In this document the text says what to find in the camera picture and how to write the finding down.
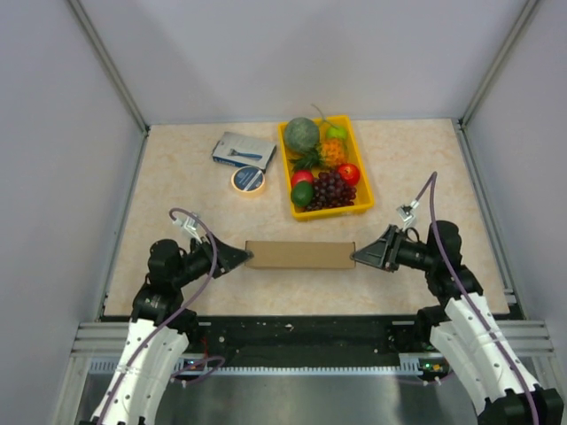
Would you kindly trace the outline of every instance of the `pineapple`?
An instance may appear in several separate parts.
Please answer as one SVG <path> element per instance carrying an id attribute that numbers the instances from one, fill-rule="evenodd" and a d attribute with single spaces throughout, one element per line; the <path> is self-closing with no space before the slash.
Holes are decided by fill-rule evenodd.
<path id="1" fill-rule="evenodd" d="M 293 159 L 293 171 L 320 168 L 336 168 L 348 162 L 346 144 L 341 139 L 325 139 L 319 142 L 302 158 Z"/>

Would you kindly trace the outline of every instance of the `marble tabletop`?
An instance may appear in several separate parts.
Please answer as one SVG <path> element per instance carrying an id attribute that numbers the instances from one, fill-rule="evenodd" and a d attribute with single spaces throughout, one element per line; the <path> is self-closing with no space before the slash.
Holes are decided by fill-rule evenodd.
<path id="1" fill-rule="evenodd" d="M 187 240 L 167 217 L 173 206 L 199 213 L 225 243 L 246 240 L 351 242 L 376 240 L 389 223 L 400 225 L 396 207 L 410 202 L 432 171 L 438 219 L 455 222 L 463 240 L 463 262 L 485 289 L 494 313 L 508 306 L 467 169 L 450 120 L 355 120 L 353 129 L 376 205 L 362 215 L 308 222 L 290 213 L 280 152 L 266 174 L 267 187 L 254 199 L 230 186 L 236 168 L 214 163 L 211 150 L 225 131 L 277 141 L 275 122 L 153 126 L 128 213 L 106 300 L 105 314 L 131 313 L 144 281 L 152 243 Z M 428 197 L 418 210 L 417 229 L 427 236 Z M 188 297 L 198 282 L 188 285 Z M 211 281 L 191 306 L 200 315 L 412 314 L 436 305 L 423 273 L 395 274 L 357 265 L 352 270 L 255 270 L 240 267 Z"/>

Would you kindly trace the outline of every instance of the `white wall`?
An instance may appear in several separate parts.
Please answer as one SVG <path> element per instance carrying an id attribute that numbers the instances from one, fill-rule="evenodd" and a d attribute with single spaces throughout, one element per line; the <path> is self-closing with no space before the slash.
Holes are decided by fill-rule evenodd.
<path id="1" fill-rule="evenodd" d="M 64 1 L 0 2 L 0 423 L 46 424 L 141 137 Z"/>
<path id="2" fill-rule="evenodd" d="M 524 0 L 82 0 L 150 123 L 461 117 Z"/>
<path id="3" fill-rule="evenodd" d="M 528 313 L 567 372 L 567 3 L 546 0 L 470 124 Z"/>

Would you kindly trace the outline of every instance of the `green apple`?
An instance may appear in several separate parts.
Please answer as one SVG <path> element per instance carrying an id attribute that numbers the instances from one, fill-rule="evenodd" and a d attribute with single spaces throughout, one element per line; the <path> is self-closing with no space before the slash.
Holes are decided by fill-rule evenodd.
<path id="1" fill-rule="evenodd" d="M 327 130 L 326 136 L 328 139 L 346 140 L 348 132 L 346 131 L 346 128 L 342 126 L 330 126 Z"/>

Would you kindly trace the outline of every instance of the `fruit basket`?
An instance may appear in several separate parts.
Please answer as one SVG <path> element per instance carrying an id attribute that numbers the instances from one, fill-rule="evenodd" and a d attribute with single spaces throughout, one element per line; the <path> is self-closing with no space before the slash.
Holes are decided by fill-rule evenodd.
<path id="1" fill-rule="evenodd" d="M 353 200 L 354 205 L 340 206 L 336 208 L 325 208 L 318 211 L 305 211 L 305 208 L 300 208 L 294 205 L 290 200 L 291 215 L 295 220 L 315 220 L 324 219 L 329 217 L 337 217 L 340 215 L 348 214 L 361 214 L 365 213 L 369 208 L 374 205 L 374 196 L 369 185 L 369 180 L 364 169 L 364 164 L 362 163 L 361 153 L 358 150 L 358 145 L 356 143 L 356 138 L 354 137 L 353 126 L 351 125 L 350 119 L 346 115 L 336 115 L 332 117 L 326 117 L 327 121 L 346 128 L 348 135 L 346 138 L 346 148 L 348 152 L 348 162 L 354 164 L 358 167 L 361 172 L 361 178 L 356 185 L 356 199 Z M 321 119 L 313 119 L 315 124 L 319 127 L 319 135 L 321 140 L 324 138 L 330 124 L 323 122 L 321 124 Z M 287 183 L 288 199 L 291 196 L 291 177 L 293 176 L 293 164 L 292 160 L 297 158 L 298 155 L 292 152 L 284 142 L 284 132 L 287 122 L 280 122 L 278 125 L 278 134 L 280 139 L 280 147 L 282 152 L 283 170 L 285 172 L 285 181 Z M 313 168 L 312 172 L 315 176 L 322 171 L 320 168 Z"/>

